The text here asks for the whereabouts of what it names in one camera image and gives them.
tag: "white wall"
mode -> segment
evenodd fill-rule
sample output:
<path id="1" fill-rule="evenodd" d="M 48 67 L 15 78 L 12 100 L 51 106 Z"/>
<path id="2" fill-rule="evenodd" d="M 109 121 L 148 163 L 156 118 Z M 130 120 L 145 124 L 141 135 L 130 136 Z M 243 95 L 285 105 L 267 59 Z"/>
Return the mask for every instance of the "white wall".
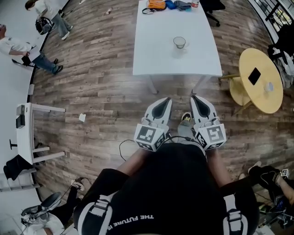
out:
<path id="1" fill-rule="evenodd" d="M 41 47 L 45 35 L 39 35 L 35 29 L 37 14 L 27 11 L 27 0 L 0 0 L 0 24 L 7 26 L 7 36 L 19 38 Z M 59 0 L 63 7 L 67 0 Z M 10 150 L 9 139 L 16 143 L 16 107 L 26 103 L 32 68 L 24 68 L 12 63 L 11 58 L 0 53 L 0 173 L 3 166 L 17 155 L 17 148 Z M 22 182 L 28 182 L 28 176 L 22 176 Z M 6 180 L 0 178 L 0 186 Z M 16 192 L 0 192 L 0 233 L 15 230 L 20 234 L 13 217 L 19 223 L 22 209 L 39 204 L 35 189 Z"/>

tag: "table leg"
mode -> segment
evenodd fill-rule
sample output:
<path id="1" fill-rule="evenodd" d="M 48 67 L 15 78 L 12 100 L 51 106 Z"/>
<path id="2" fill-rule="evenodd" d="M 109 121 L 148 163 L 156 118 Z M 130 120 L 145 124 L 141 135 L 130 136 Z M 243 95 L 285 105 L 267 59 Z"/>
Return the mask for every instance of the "table leg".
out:
<path id="1" fill-rule="evenodd" d="M 158 93 L 158 90 L 156 90 L 156 88 L 154 87 L 154 84 L 153 84 L 153 81 L 152 81 L 151 76 L 148 76 L 148 78 L 147 78 L 147 84 L 148 84 L 149 89 L 151 90 L 151 92 L 153 94 L 157 94 Z"/>
<path id="2" fill-rule="evenodd" d="M 219 80 L 228 79 L 228 78 L 236 78 L 236 77 L 240 77 L 240 75 L 239 74 L 226 75 L 226 76 L 219 77 Z"/>
<path id="3" fill-rule="evenodd" d="M 199 90 L 201 86 L 211 78 L 212 78 L 211 76 L 201 76 L 200 80 L 196 83 L 196 85 L 192 89 L 192 94 L 196 94 L 197 90 Z"/>
<path id="4" fill-rule="evenodd" d="M 50 112 L 50 111 L 65 112 L 64 108 L 56 108 L 56 107 L 37 105 L 37 104 L 32 104 L 32 109 L 41 111 L 41 112 Z"/>
<path id="5" fill-rule="evenodd" d="M 247 104 L 245 104 L 242 108 L 240 108 L 237 112 L 233 113 L 233 115 L 242 113 L 243 110 L 246 109 L 246 108 L 248 108 L 251 104 L 252 104 L 252 101 L 249 101 L 249 102 L 248 102 Z"/>
<path id="6" fill-rule="evenodd" d="M 46 160 L 53 159 L 53 158 L 56 158 L 56 157 L 61 157 L 61 156 L 64 156 L 64 155 L 65 155 L 65 152 L 58 152 L 58 153 L 53 153 L 53 154 L 42 156 L 42 157 L 37 157 L 37 158 L 33 159 L 33 163 L 46 161 Z"/>
<path id="7" fill-rule="evenodd" d="M 47 151 L 47 150 L 50 150 L 50 147 L 43 147 L 43 148 L 33 149 L 33 152 L 41 152 L 41 151 Z"/>

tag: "wooden floor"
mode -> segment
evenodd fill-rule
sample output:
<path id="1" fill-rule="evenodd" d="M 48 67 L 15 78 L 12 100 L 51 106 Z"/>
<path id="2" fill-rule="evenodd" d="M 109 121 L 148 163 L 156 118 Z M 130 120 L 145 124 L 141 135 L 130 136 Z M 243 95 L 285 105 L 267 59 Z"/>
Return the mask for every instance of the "wooden floor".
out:
<path id="1" fill-rule="evenodd" d="M 209 23 L 222 70 L 233 74 L 238 72 L 243 50 L 252 47 L 266 52 L 271 42 L 246 0 L 222 2 L 226 9 L 214 12 L 221 26 Z M 31 101 L 66 108 L 66 113 L 36 114 L 34 134 L 51 152 L 65 151 L 66 156 L 40 164 L 36 179 L 44 186 L 41 192 L 46 191 L 42 196 L 65 192 L 71 179 L 80 176 L 93 182 L 103 168 L 120 165 L 119 144 L 133 138 L 146 108 L 157 99 L 169 96 L 174 101 L 172 130 L 182 113 L 189 111 L 196 78 L 173 76 L 157 81 L 159 94 L 153 95 L 143 79 L 132 76 L 137 6 L 138 0 L 86 0 L 81 5 L 71 0 L 65 9 L 66 19 L 74 25 L 70 36 L 61 41 L 52 32 L 46 41 L 43 51 L 51 60 L 58 58 L 64 70 L 56 76 L 37 71 Z M 105 16 L 110 7 L 113 11 Z M 286 93 L 274 114 L 251 106 L 233 117 L 239 106 L 229 95 L 226 81 L 211 80 L 198 93 L 214 104 L 225 124 L 227 142 L 220 151 L 234 179 L 258 160 L 294 170 L 294 104 L 292 91 Z M 79 121 L 81 113 L 86 114 L 85 123 Z M 130 156 L 135 149 L 135 144 L 124 143 L 122 154 Z"/>

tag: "black shirt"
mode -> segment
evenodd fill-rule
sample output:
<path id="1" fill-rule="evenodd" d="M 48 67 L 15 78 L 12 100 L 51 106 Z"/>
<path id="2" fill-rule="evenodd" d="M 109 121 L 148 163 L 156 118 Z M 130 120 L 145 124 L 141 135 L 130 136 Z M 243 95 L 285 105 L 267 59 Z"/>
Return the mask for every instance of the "black shirt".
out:
<path id="1" fill-rule="evenodd" d="M 113 214 L 107 235 L 223 234 L 223 197 L 233 193 L 237 209 L 249 221 L 248 234 L 253 234 L 258 223 L 258 208 L 250 185 L 243 180 L 220 189 L 205 156 L 194 145 L 164 144 L 131 177 L 104 169 L 74 212 L 76 228 L 88 203 L 99 199 L 100 194 L 108 196 L 116 191 L 111 200 Z"/>

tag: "sneaker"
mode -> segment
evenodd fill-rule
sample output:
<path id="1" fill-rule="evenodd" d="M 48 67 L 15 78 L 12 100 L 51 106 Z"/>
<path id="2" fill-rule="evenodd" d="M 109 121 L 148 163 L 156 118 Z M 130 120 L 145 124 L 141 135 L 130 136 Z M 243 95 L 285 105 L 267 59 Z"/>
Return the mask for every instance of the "sneaker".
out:
<path id="1" fill-rule="evenodd" d="M 78 190 L 81 190 L 81 191 L 85 190 L 85 187 L 80 182 L 75 182 L 74 179 L 72 180 L 71 185 L 73 187 L 76 187 Z"/>
<path id="2" fill-rule="evenodd" d="M 64 35 L 64 36 L 61 38 L 61 40 L 65 40 L 68 36 L 69 36 L 69 31 L 68 31 L 68 33 L 67 33 L 66 35 Z"/>
<path id="3" fill-rule="evenodd" d="M 256 164 L 254 164 L 252 167 L 250 167 L 250 168 L 248 169 L 248 173 L 249 173 L 249 171 L 250 171 L 253 167 L 261 167 L 261 161 L 258 161 Z"/>
<path id="4" fill-rule="evenodd" d="M 244 173 L 241 173 L 239 176 L 239 179 L 244 179 L 244 178 L 246 178 L 246 175 Z"/>
<path id="5" fill-rule="evenodd" d="M 56 72 L 55 73 L 53 73 L 54 75 L 55 74 L 57 74 L 57 73 L 59 73 L 59 72 L 61 72 L 63 70 L 63 65 L 61 65 L 61 66 L 58 66 L 58 69 L 56 70 Z"/>
<path id="6" fill-rule="evenodd" d="M 191 122 L 192 115 L 190 112 L 185 112 L 182 116 L 182 121 L 186 120 L 188 122 Z"/>

